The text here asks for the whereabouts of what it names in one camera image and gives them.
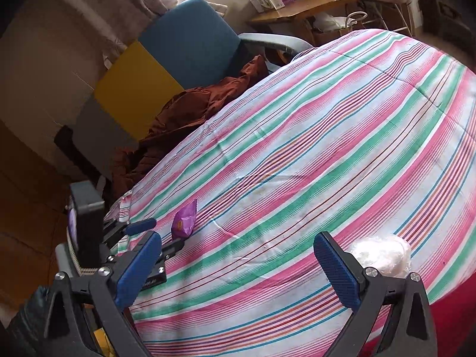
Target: wooden table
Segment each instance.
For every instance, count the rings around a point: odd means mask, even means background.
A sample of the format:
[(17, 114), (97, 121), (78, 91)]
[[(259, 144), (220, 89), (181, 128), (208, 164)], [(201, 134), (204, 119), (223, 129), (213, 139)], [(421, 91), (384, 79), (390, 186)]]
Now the wooden table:
[(315, 45), (311, 25), (306, 19), (316, 13), (356, 2), (358, 0), (296, 0), (284, 8), (259, 13), (249, 20), (248, 24), (258, 32), (263, 32), (263, 26), (269, 24), (291, 23), (297, 37)]

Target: metal bolt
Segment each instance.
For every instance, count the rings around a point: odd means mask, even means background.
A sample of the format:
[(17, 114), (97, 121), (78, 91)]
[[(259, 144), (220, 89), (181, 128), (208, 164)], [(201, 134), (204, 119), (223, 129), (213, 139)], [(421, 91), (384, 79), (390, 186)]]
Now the metal bolt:
[(55, 279), (56, 280), (63, 280), (65, 278), (66, 274), (63, 271), (57, 272), (55, 274)]
[(107, 266), (101, 267), (98, 270), (98, 274), (101, 276), (108, 276), (111, 273), (111, 269)]
[(415, 282), (419, 282), (421, 280), (421, 276), (418, 275), (416, 272), (412, 272), (410, 274), (411, 280), (414, 280)]
[(378, 271), (373, 267), (367, 267), (365, 273), (367, 276), (371, 276), (372, 278), (375, 278), (378, 275)]

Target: clear plastic bag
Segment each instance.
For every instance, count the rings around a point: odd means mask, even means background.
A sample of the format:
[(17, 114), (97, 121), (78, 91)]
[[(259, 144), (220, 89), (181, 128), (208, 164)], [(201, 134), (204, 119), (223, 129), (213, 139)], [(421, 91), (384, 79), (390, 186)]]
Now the clear plastic bag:
[(383, 276), (405, 278), (410, 272), (410, 244), (397, 235), (375, 235), (354, 241), (347, 252), (354, 255), (363, 268), (374, 267)]

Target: purple candy package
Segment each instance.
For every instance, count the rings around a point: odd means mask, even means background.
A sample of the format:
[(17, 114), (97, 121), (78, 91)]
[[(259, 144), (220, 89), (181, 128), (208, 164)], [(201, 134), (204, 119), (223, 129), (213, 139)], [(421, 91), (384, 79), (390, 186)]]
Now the purple candy package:
[(197, 217), (197, 199), (188, 203), (175, 214), (172, 222), (172, 240), (177, 238), (188, 239), (193, 233)]

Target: blue rubber pad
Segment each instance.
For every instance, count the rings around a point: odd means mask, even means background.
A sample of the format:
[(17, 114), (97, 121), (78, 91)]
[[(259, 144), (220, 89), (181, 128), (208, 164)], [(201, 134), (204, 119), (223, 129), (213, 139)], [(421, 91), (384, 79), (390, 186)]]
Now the blue rubber pad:
[(153, 232), (117, 282), (114, 302), (119, 310), (131, 306), (151, 273), (162, 250), (160, 235)]
[(314, 238), (314, 255), (334, 288), (339, 301), (345, 307), (356, 311), (360, 306), (359, 285), (337, 252), (320, 234)]
[(156, 219), (154, 219), (152, 217), (149, 218), (149, 219), (141, 220), (141, 221), (138, 221), (136, 223), (129, 224), (125, 228), (124, 234), (129, 235), (129, 236), (137, 235), (141, 232), (149, 231), (151, 229), (154, 229), (156, 224), (157, 224)]

